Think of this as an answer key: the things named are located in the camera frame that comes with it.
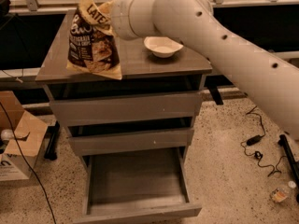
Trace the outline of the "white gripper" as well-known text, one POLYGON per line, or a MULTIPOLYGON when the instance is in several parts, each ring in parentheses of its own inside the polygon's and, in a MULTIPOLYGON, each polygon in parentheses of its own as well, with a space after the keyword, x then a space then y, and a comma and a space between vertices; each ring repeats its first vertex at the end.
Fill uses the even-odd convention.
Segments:
POLYGON ((99 22, 110 24, 115 34, 124 40, 137 39, 130 23, 130 7, 134 0, 115 0, 101 4, 99 22))

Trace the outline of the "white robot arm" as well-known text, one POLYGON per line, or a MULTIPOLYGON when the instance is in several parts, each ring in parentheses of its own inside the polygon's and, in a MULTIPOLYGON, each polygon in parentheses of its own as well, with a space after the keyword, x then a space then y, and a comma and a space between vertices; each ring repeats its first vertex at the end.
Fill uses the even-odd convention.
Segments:
POLYGON ((109 16, 122 39, 167 36, 208 58, 283 132, 299 140, 299 68, 226 29, 207 0, 113 0, 109 16))

